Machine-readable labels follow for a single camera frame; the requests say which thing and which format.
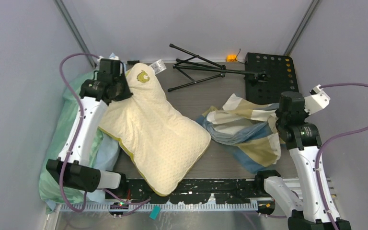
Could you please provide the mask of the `blue beige checkered pillow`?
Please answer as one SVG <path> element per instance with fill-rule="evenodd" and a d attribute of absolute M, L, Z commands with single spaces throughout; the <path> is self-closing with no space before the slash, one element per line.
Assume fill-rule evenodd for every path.
<path fill-rule="evenodd" d="M 218 109 L 210 107 L 196 122 L 250 173 L 266 170 L 281 158 L 276 128 L 278 103 L 254 104 L 232 94 Z"/>

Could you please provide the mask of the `white quilted pillow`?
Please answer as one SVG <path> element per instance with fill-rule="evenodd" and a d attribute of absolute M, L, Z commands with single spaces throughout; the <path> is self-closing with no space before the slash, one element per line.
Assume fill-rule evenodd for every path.
<path fill-rule="evenodd" d="M 211 136 L 167 100 L 153 68 L 135 64 L 126 76 L 132 96 L 112 102 L 99 129 L 117 140 L 159 196 L 168 196 L 208 149 Z"/>

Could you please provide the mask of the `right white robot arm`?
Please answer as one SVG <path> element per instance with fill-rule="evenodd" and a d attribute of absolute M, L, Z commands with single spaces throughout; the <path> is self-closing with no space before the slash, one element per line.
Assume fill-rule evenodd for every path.
<path fill-rule="evenodd" d="M 324 109 L 330 98 L 324 92 L 303 97 L 299 92 L 282 92 L 276 110 L 276 128 L 284 140 L 297 169 L 302 198 L 298 198 L 276 170 L 259 171 L 254 190 L 270 195 L 287 217 L 290 230 L 349 230 L 350 222 L 341 219 L 330 193 L 319 150 L 322 141 L 318 128 L 305 119 Z"/>

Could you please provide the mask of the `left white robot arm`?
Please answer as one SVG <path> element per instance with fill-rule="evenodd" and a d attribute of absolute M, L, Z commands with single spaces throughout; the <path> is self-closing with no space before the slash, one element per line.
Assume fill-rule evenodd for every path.
<path fill-rule="evenodd" d="M 61 188 L 85 192 L 109 189 L 116 198 L 123 198 L 128 186 L 123 175 L 90 166 L 91 147 L 99 123 L 111 102 L 133 95 L 125 76 L 124 64 L 118 59 L 99 59 L 94 77 L 87 79 L 77 94 L 78 111 L 69 137 L 55 160 L 48 160 L 46 169 Z"/>

